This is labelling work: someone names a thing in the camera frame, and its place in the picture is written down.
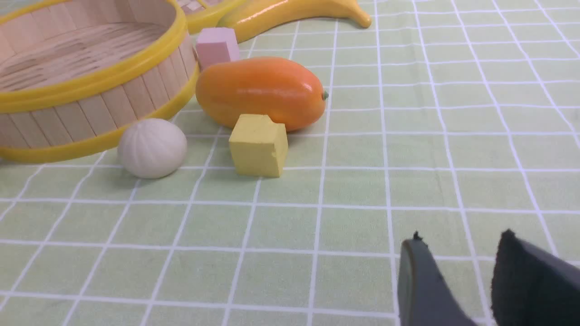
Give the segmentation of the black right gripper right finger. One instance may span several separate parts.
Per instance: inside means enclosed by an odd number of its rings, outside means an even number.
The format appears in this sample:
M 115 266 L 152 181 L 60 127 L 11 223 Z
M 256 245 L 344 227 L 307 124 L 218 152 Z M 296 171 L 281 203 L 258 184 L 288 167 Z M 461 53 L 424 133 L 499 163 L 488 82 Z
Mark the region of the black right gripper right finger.
M 580 271 L 508 229 L 498 244 L 491 308 L 499 326 L 577 326 Z

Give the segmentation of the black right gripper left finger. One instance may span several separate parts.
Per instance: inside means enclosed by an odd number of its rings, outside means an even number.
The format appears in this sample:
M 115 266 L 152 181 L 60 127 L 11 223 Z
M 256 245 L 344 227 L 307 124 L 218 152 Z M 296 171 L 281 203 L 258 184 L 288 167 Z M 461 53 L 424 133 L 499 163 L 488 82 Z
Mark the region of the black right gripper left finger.
M 401 244 L 398 311 L 402 326 L 474 326 L 417 231 Z

